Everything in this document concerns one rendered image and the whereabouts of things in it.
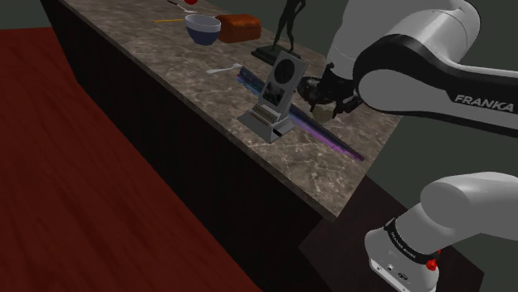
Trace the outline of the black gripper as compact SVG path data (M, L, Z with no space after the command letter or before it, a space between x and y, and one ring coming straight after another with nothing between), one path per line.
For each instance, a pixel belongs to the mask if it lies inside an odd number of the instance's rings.
M321 78L305 76L301 79L301 97L309 102L310 112L316 105L327 105L336 102L332 118L337 114L351 113L362 104L355 94L353 81L337 76L332 69L333 62L325 66Z

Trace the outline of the long purple flat board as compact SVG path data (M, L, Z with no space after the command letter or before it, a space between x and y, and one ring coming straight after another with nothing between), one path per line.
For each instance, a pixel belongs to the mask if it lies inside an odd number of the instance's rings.
M237 75L237 80L242 83L247 89L249 89L254 95L259 95L259 89L264 87L264 82L256 77L245 67L241 68ZM352 159L357 161L363 161L364 157L353 150L349 145L338 139L329 130L319 125L309 115L305 114L301 109L292 105L289 109L289 118L297 125L302 127L306 132L317 138L321 142L324 142L333 150L339 153L346 153Z

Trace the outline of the black-handled silver utensil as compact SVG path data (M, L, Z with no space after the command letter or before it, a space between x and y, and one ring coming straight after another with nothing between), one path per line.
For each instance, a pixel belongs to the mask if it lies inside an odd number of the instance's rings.
M179 4L177 4L176 2L173 2L172 0L167 0L167 2L175 5L176 7L179 7L180 9L182 9L185 13L197 13L196 11L192 11L192 10L188 10L182 6L180 6Z

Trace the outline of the white spoon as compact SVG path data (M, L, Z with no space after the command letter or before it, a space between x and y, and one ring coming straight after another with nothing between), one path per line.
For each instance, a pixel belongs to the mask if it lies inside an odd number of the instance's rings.
M230 71L230 70L241 68L241 67L242 67L242 64L234 63L232 66L227 67L227 68L218 68L218 69L207 70L206 73L207 74L216 74L216 73L219 73L219 72Z

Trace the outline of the brown bread loaf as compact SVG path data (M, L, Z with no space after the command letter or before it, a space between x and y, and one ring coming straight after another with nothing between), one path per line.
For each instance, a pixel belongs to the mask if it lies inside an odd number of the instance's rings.
M218 40L224 43L252 41L261 37L261 21L249 14L216 16L221 23Z

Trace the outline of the grey upright speaker dock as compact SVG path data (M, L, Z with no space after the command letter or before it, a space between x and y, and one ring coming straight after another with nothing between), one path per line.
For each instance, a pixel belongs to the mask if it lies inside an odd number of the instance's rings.
M293 94L307 64L284 51L278 56L257 102L237 120L269 144L294 128L289 115Z

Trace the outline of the blue bowl white inside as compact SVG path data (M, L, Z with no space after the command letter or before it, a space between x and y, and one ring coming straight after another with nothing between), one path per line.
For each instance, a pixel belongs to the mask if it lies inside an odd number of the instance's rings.
M196 44L210 46L218 39L221 22L215 17L191 14L184 20L188 34Z

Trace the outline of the grey-brown small lump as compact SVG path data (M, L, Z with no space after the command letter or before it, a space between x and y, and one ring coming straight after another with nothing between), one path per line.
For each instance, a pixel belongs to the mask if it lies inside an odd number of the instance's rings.
M319 124L327 123L334 118L334 104L316 105L312 111L313 119Z

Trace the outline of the black human figure statue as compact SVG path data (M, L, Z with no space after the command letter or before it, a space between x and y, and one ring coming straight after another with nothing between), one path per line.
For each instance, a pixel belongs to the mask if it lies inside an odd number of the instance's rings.
M295 40L292 30L297 15L305 8L305 6L306 0L286 0L286 5L284 6L283 12L279 18L274 42L270 46L258 47L256 50L252 51L251 54L271 66L274 65L277 57L283 51L291 56L294 56L295 58L300 59L301 56L294 52ZM286 35L288 36L290 42L289 49L286 49L278 44L281 33L284 29L286 29Z

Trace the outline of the dark robot stand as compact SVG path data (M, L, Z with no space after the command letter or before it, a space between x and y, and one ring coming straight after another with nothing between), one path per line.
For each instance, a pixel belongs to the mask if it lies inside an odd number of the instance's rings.
M374 273L364 248L365 234L407 211L365 176L334 221L326 219L300 245L304 256L332 292L398 292ZM482 270L452 247L438 262L437 292L479 292Z

